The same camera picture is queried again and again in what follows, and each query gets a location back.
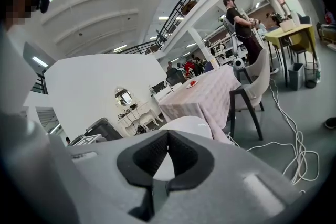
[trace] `man's arm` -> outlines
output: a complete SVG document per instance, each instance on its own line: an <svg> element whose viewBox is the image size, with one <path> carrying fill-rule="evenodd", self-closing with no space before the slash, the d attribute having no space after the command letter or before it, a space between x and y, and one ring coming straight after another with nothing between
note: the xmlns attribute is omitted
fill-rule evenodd
<svg viewBox="0 0 336 224"><path fill-rule="evenodd" d="M239 16L236 16L233 18L233 20L235 20L236 23L240 24L240 25L244 25L244 26L255 26L255 24L253 24L252 22L249 22L243 18L240 18Z"/></svg>

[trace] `oval mirror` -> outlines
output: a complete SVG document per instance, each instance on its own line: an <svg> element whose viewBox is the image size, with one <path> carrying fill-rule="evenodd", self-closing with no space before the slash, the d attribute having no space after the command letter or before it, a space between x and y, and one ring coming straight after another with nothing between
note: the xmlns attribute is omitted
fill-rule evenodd
<svg viewBox="0 0 336 224"><path fill-rule="evenodd" d="M131 93L124 88L117 88L115 91L115 100L122 106L130 105L132 102Z"/></svg>

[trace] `white plate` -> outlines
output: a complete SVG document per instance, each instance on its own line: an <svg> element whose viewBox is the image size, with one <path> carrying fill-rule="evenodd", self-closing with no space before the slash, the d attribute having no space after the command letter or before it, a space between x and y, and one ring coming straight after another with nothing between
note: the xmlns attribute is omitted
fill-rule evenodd
<svg viewBox="0 0 336 224"><path fill-rule="evenodd" d="M188 88L191 88L192 86L195 86L197 83L198 83L198 81L197 80L195 80L196 82L195 82L195 84L194 85L190 85L190 82L189 82L189 85L187 86L187 89Z"/></svg>

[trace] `black t-shirt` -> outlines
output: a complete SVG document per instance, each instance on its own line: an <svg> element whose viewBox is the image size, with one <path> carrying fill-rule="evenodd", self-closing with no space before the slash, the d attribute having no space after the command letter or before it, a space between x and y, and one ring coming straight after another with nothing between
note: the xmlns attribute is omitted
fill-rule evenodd
<svg viewBox="0 0 336 224"><path fill-rule="evenodd" d="M230 23L232 24L235 23L235 20L233 20L233 18L236 16L239 16L240 18L244 19L244 17L236 9L228 8L226 10L226 18L229 20ZM241 37L250 37L251 29L249 26L236 23L236 34Z"/></svg>

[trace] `dining table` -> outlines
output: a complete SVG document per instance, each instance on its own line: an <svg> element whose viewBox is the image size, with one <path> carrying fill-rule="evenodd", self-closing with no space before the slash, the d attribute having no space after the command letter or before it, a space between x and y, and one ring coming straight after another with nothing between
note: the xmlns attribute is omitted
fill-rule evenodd
<svg viewBox="0 0 336 224"><path fill-rule="evenodd" d="M291 44L300 44L302 45L308 52L313 53L313 58L317 60L317 55L315 51L315 36L314 36L314 28L311 24L301 24L292 30L284 31L282 28L278 28L276 30L273 30L271 32L264 34L265 39L267 40L269 51L270 49L270 42L281 49L282 58L283 58L283 68L285 71L285 84L286 87L288 86L288 78L287 78L287 63L286 63L286 56L283 51L283 44L284 39L289 38L291 40Z"/></svg>
<svg viewBox="0 0 336 224"><path fill-rule="evenodd" d="M193 80L196 84L190 87ZM188 80L163 99L159 107L167 122L183 116L198 116L210 126L213 139L232 144L223 128L230 109L230 91L240 86L233 67L223 65Z"/></svg>

